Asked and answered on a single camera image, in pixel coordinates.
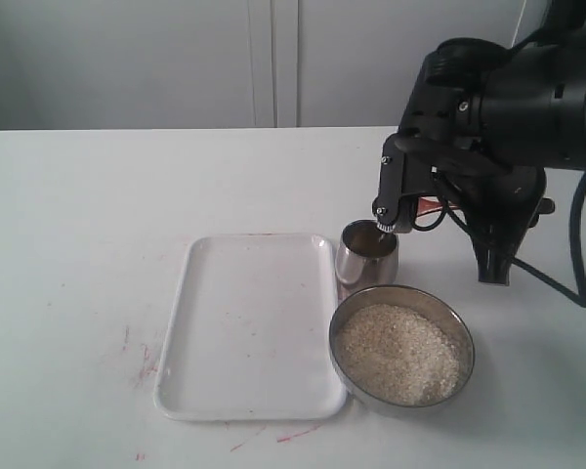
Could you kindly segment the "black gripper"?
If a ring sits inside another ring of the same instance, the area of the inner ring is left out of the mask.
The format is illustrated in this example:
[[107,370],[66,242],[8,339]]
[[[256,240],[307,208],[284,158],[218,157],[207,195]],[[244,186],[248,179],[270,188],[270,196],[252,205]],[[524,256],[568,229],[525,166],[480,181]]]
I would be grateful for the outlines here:
[[442,171],[508,171],[483,141],[480,110],[489,74],[507,49],[490,41],[453,38],[428,54],[398,127],[385,141],[372,203],[385,233],[414,230],[419,199],[434,194],[432,166]]

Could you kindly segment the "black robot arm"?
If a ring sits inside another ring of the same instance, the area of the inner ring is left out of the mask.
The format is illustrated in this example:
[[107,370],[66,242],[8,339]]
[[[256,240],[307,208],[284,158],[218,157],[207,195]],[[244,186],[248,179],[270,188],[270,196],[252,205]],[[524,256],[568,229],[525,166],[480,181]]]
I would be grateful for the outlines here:
[[512,48],[454,38],[428,54],[384,144],[374,215],[404,233],[404,204],[432,193],[432,169],[483,182],[521,167],[586,168],[586,27]]

